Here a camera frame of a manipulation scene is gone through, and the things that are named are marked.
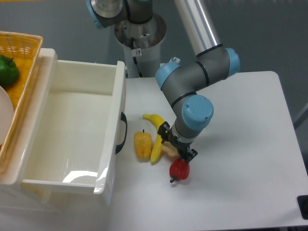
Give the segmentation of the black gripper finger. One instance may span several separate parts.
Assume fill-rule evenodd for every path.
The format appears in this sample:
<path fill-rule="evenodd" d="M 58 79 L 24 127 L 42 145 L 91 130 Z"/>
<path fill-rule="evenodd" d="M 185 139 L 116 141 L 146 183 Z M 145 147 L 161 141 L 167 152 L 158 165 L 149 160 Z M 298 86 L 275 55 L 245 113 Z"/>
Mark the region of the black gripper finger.
<path fill-rule="evenodd" d="M 198 152 L 195 149 L 179 149 L 180 158 L 183 159 L 186 163 L 191 162 L 197 155 Z"/>
<path fill-rule="evenodd" d="M 157 131 L 157 134 L 161 137 L 162 141 L 161 143 L 163 144 L 164 142 L 166 141 L 169 141 L 170 140 L 170 134 L 171 134 L 171 128 L 170 128 L 170 125 L 169 123 L 167 123 L 166 121 L 161 124 L 159 126 L 159 129 Z"/>

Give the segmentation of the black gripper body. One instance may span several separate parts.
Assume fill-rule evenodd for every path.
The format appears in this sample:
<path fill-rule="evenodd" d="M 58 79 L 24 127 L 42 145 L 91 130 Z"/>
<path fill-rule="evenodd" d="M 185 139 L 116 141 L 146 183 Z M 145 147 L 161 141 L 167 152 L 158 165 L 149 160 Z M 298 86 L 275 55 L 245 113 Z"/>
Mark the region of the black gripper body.
<path fill-rule="evenodd" d="M 178 152 L 179 152 L 179 149 L 190 148 L 191 143 L 194 141 L 194 138 L 183 137 L 179 135 L 177 131 L 173 132 L 171 130 L 170 136 L 171 137 L 170 137 L 169 142 L 178 150 Z"/>

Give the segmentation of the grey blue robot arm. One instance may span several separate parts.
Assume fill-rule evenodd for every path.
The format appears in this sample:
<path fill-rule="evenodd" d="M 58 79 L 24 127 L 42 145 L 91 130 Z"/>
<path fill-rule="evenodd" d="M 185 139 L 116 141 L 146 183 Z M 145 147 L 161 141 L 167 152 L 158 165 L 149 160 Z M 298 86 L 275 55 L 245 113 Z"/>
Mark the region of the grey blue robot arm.
<path fill-rule="evenodd" d="M 214 113 L 211 101 L 198 95 L 198 91 L 240 69 L 238 54 L 220 42 L 205 2 L 175 2 L 197 58 L 186 67 L 181 67 L 176 58 L 160 63 L 160 45 L 167 26 L 154 13 L 152 1 L 89 0 L 86 5 L 97 27 L 114 27 L 115 37 L 124 50 L 128 77 L 155 77 L 176 115 L 173 125 L 159 123 L 158 134 L 177 149 L 184 161 L 190 162 L 197 155 L 190 145 Z"/>

